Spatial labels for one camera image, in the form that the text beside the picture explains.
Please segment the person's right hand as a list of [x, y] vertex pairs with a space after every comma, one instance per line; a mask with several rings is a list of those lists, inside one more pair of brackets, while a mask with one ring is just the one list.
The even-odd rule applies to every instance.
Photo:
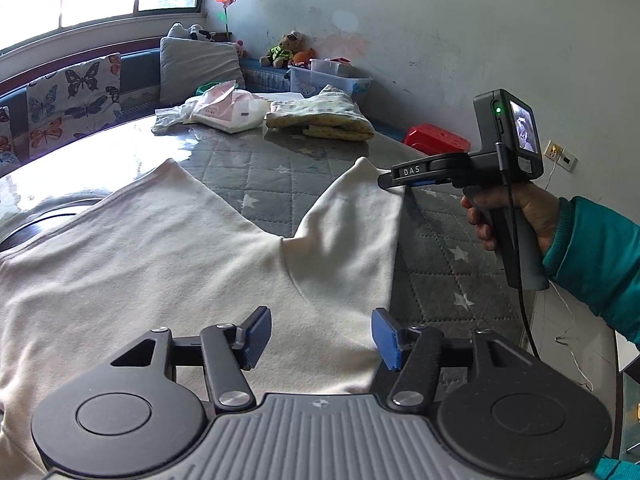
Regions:
[[483, 208], [495, 209], [510, 204], [523, 211], [537, 235], [540, 252], [544, 256], [552, 245], [558, 225], [560, 200], [557, 197], [533, 183], [526, 183], [514, 185], [510, 190], [506, 186], [500, 186], [480, 191], [472, 200], [466, 196], [460, 200], [469, 224], [474, 226], [477, 238], [488, 252], [497, 248], [497, 241], [492, 236]]

